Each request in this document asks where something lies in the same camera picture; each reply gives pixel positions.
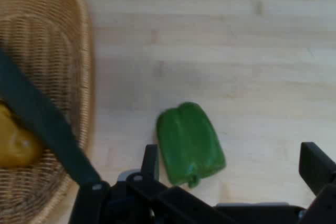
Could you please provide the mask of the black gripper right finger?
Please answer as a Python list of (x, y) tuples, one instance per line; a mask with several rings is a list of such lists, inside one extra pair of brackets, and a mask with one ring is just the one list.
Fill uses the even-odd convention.
[(335, 223), (335, 162), (315, 143), (300, 148), (299, 174), (315, 195), (300, 223)]

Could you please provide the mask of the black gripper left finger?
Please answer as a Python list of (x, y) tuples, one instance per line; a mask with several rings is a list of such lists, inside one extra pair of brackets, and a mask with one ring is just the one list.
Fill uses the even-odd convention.
[(136, 196), (153, 210), (154, 223), (235, 223), (231, 217), (196, 198), (180, 187), (159, 182), (159, 151), (147, 145), (141, 170), (127, 177)]

